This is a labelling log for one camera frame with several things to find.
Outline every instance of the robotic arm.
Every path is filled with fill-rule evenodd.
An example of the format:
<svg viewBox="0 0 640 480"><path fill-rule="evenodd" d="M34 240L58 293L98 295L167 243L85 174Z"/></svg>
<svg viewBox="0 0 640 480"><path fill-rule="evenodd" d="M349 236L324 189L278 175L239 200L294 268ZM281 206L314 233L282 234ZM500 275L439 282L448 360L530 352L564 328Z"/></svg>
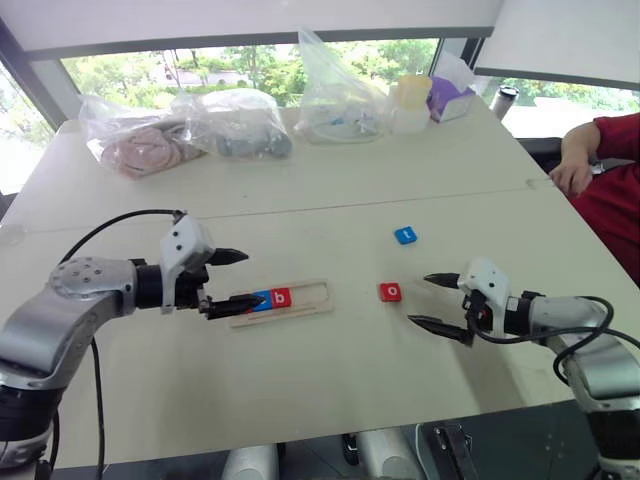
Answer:
<svg viewBox="0 0 640 480"><path fill-rule="evenodd" d="M516 343L505 338L509 334L531 337L562 355L606 318L596 302L584 297L548 298L535 292L512 296L506 275L484 258L472 261L460 275L432 274L425 280L464 292L468 328L428 316L409 319L468 346L475 335L494 343ZM576 332L552 334L560 329ZM640 479L640 364L636 358L617 338L603 334L564 357L561 364L598 447L602 478Z"/></svg>
<svg viewBox="0 0 640 480"><path fill-rule="evenodd" d="M144 260L74 258L18 308L0 334L0 478L49 478L39 462L62 395L98 328L136 308L191 308L207 319L247 312L263 300L238 295L214 302L206 265L247 259L215 248L193 217L180 217L162 240L159 265Z"/></svg>

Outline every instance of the red sleeve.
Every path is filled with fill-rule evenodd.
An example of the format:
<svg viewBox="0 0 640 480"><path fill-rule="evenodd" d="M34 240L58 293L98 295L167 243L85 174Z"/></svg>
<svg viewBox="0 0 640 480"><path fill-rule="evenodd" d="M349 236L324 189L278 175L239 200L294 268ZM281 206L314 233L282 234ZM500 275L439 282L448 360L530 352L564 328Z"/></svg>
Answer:
<svg viewBox="0 0 640 480"><path fill-rule="evenodd" d="M600 130L597 155L605 158L640 159L640 113L593 120Z"/></svg>

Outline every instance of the hand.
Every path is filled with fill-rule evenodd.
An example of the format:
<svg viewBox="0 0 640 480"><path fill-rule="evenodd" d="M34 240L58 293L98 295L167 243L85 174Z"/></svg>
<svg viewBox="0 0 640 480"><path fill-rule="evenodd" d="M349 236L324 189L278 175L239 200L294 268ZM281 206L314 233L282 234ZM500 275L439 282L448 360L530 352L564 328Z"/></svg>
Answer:
<svg viewBox="0 0 640 480"><path fill-rule="evenodd" d="M593 179L589 160L580 155L563 156L560 165L551 170L549 176L567 197L580 195Z"/></svg>

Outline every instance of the window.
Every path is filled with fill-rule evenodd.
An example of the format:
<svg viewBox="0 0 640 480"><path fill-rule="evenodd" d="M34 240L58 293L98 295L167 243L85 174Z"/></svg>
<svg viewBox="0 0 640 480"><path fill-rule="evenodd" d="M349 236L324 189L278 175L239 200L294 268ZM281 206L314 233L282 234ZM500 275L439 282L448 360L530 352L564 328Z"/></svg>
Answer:
<svg viewBox="0 0 640 480"><path fill-rule="evenodd" d="M0 192L22 189L53 130L0 63Z"/></svg>
<svg viewBox="0 0 640 480"><path fill-rule="evenodd" d="M428 72L437 39L328 44L354 73L382 89L401 75ZM130 106L164 108L183 88L206 93L253 87L295 106L306 83L296 45L121 53L62 60L80 92Z"/></svg>
<svg viewBox="0 0 640 480"><path fill-rule="evenodd" d="M500 85L520 94L503 119L516 138L562 137L599 116L640 111L640 92L521 78L477 77L476 91L490 104Z"/></svg>

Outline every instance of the person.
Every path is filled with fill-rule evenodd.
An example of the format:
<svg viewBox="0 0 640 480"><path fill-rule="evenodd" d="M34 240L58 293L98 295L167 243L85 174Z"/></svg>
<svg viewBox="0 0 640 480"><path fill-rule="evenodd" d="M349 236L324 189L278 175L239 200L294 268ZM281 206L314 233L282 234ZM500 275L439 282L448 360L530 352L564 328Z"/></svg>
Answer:
<svg viewBox="0 0 640 480"><path fill-rule="evenodd" d="M589 159L634 163L593 177ZM553 182L640 287L640 113L600 117L562 140Z"/></svg>

